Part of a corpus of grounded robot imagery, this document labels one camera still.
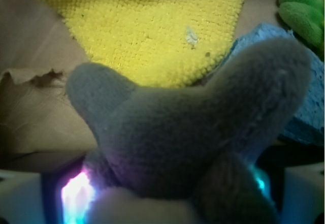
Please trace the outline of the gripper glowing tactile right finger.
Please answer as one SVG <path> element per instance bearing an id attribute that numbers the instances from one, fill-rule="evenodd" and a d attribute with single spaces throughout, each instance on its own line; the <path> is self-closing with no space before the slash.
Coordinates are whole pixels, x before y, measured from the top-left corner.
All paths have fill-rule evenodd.
<path id="1" fill-rule="evenodd" d="M 280 223 L 324 223 L 324 163 L 284 169 Z"/>

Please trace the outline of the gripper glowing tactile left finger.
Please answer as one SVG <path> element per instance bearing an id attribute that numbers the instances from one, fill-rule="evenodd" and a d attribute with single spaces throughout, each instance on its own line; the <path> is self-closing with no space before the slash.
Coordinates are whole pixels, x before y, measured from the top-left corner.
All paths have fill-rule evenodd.
<path id="1" fill-rule="evenodd" d="M 1 223 L 84 223 L 95 191 L 82 161 L 1 167 Z"/>

